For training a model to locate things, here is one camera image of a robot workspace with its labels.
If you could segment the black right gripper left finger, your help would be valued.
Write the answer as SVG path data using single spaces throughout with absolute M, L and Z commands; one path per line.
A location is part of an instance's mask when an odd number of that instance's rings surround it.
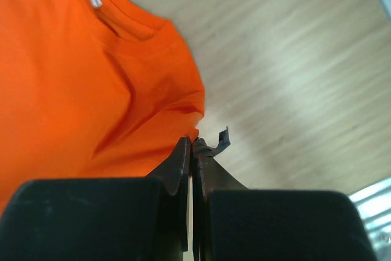
M 1 216 L 2 260 L 182 260 L 191 142 L 145 177 L 31 180 Z

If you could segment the orange t shirt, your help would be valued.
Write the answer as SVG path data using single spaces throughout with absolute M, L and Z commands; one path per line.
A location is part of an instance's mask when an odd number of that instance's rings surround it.
M 204 101 L 168 19 L 129 0 L 1 0 L 1 206 L 32 179 L 147 175 L 198 136 Z

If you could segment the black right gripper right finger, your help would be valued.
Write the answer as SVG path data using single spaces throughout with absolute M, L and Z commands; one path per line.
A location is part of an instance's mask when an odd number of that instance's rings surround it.
M 217 161 L 230 145 L 193 145 L 195 260 L 375 260 L 359 213 L 336 191 L 249 189 Z

